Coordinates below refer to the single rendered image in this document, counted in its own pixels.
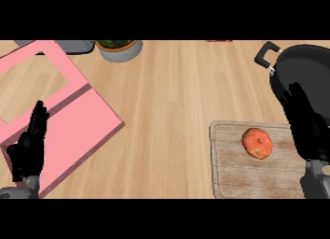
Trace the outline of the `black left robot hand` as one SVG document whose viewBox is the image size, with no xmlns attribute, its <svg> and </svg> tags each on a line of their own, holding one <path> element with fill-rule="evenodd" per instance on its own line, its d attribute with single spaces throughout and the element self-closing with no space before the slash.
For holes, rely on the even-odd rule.
<svg viewBox="0 0 330 239">
<path fill-rule="evenodd" d="M 30 112 L 27 130 L 21 132 L 17 143 L 6 147 L 12 182 L 20 182 L 29 176 L 37 176 L 40 174 L 48 118 L 49 113 L 43 107 L 43 102 L 37 100 Z"/>
</svg>

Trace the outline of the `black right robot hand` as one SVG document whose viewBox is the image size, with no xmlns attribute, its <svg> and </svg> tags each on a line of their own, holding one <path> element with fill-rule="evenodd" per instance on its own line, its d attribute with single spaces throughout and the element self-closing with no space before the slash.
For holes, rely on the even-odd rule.
<svg viewBox="0 0 330 239">
<path fill-rule="evenodd" d="M 297 82 L 278 99 L 298 156 L 306 160 L 318 160 L 330 165 L 330 127 L 322 116 L 313 111 L 303 89 Z"/>
</svg>

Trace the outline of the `black pot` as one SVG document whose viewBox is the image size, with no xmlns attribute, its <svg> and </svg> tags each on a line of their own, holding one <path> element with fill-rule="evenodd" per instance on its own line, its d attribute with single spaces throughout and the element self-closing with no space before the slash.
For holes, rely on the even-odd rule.
<svg viewBox="0 0 330 239">
<path fill-rule="evenodd" d="M 330 126 L 330 49 L 294 45 L 287 49 L 266 41 L 254 63 L 269 70 L 269 85 L 276 98 L 294 82 L 300 85 L 313 111 Z"/>
</svg>

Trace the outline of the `pale wooden cutting board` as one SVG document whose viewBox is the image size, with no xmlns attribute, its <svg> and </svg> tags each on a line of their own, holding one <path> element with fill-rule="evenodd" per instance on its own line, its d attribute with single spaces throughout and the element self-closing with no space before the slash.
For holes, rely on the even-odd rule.
<svg viewBox="0 0 330 239">
<path fill-rule="evenodd" d="M 248 128 L 259 128 L 272 140 L 272 152 L 262 160 L 245 153 L 241 145 Z M 216 198 L 303 198 L 298 179 L 304 160 L 296 152 L 287 124 L 214 120 L 209 126 L 209 138 Z"/>
</svg>

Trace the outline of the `grey plant pot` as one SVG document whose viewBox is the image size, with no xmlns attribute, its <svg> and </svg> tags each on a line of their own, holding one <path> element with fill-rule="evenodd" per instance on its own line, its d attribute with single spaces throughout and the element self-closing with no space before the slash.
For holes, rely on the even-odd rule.
<svg viewBox="0 0 330 239">
<path fill-rule="evenodd" d="M 138 55 L 142 48 L 141 40 L 129 40 L 127 44 L 122 43 L 119 48 L 113 47 L 113 45 L 116 45 L 114 41 L 105 44 L 96 40 L 93 44 L 96 45 L 102 58 L 111 63 L 124 63 L 129 61 Z"/>
</svg>

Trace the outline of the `grey appliance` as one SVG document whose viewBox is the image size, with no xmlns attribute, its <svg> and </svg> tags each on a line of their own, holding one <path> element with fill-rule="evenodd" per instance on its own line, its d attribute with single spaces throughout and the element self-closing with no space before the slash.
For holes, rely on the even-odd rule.
<svg viewBox="0 0 330 239">
<path fill-rule="evenodd" d="M 93 49 L 93 42 L 91 40 L 46 40 L 60 47 L 67 55 L 89 54 Z"/>
</svg>

